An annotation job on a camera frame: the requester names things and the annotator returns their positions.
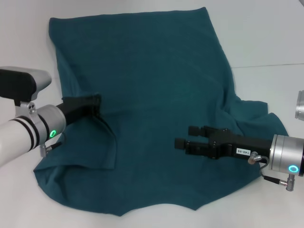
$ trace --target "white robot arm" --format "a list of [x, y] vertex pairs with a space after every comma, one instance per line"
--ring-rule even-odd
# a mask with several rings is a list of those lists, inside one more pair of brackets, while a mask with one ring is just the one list
[[16, 107], [16, 117], [0, 125], [0, 166], [37, 146], [45, 157], [61, 145], [58, 142], [46, 147], [45, 142], [62, 133], [67, 125], [89, 115], [101, 119], [100, 95], [64, 97], [57, 106], [36, 109], [32, 101], [50, 83], [50, 75], [43, 70], [0, 67], [0, 96], [13, 99]]

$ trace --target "white surface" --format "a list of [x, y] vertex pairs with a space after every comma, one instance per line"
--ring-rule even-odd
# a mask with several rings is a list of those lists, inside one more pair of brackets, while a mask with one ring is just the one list
[[25, 154], [30, 148], [29, 133], [21, 123], [7, 121], [0, 124], [0, 167]]
[[[192, 10], [204, 6], [232, 67], [304, 62], [304, 7], [298, 0], [2, 0], [0, 66], [48, 71], [54, 80], [38, 95], [36, 105], [57, 105], [61, 92], [54, 49], [47, 34], [50, 17]], [[242, 99], [268, 102], [270, 111], [281, 118], [291, 136], [304, 137], [304, 122], [294, 119], [297, 91], [304, 89], [304, 66], [233, 71], [236, 91]], [[5, 107], [0, 112], [0, 123], [14, 117], [12, 101], [0, 99], [0, 106]], [[259, 179], [198, 211], [155, 205], [116, 217], [63, 207], [49, 199], [37, 186], [32, 172], [39, 161], [36, 149], [0, 168], [1, 228], [303, 226], [301, 178], [296, 179], [294, 192]]]

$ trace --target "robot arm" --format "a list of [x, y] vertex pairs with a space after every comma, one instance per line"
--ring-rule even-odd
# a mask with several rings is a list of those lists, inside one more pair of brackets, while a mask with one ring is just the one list
[[[299, 92], [296, 114], [297, 119], [304, 121], [304, 90]], [[266, 163], [273, 171], [288, 173], [287, 181], [261, 175], [265, 180], [284, 185], [293, 191], [295, 175], [304, 175], [304, 139], [274, 135], [272, 141], [244, 137], [233, 134], [229, 129], [202, 128], [190, 126], [188, 135], [208, 138], [208, 143], [191, 142], [176, 138], [175, 148], [185, 150], [186, 154], [206, 156], [212, 159], [234, 157], [255, 162]]]
[[40, 147], [42, 157], [61, 145], [45, 142], [84, 116], [101, 119], [100, 95], [64, 97], [63, 103], [36, 109], [32, 102], [51, 83], [46, 71], [19, 67], [0, 68], [0, 96], [13, 99], [16, 117], [0, 125], [0, 167], [22, 154]]

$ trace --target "green led ring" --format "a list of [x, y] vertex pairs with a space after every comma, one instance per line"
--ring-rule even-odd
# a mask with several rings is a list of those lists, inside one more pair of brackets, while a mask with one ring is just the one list
[[51, 131], [51, 134], [49, 134], [49, 137], [50, 137], [50, 138], [53, 138], [53, 137], [55, 136], [55, 134], [56, 134], [56, 131], [55, 131], [55, 130], [52, 130], [52, 131]]

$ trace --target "silver metal cylinder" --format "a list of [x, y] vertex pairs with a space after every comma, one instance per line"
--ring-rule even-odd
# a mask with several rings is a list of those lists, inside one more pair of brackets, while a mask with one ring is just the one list
[[295, 118], [304, 121], [304, 90], [299, 91], [296, 102]]
[[250, 165], [253, 165], [254, 163], [256, 163], [255, 158], [258, 156], [257, 152], [253, 151], [248, 159], [248, 163]]
[[287, 186], [286, 186], [286, 190], [287, 191], [293, 191], [294, 190], [294, 186], [295, 186], [295, 176], [290, 174], [288, 179], [287, 179]]
[[49, 128], [49, 138], [62, 133], [66, 127], [66, 118], [62, 111], [54, 105], [46, 105], [37, 110]]
[[299, 175], [304, 139], [274, 135], [269, 155], [269, 169]]
[[279, 185], [287, 186], [287, 182], [285, 180], [280, 180]]

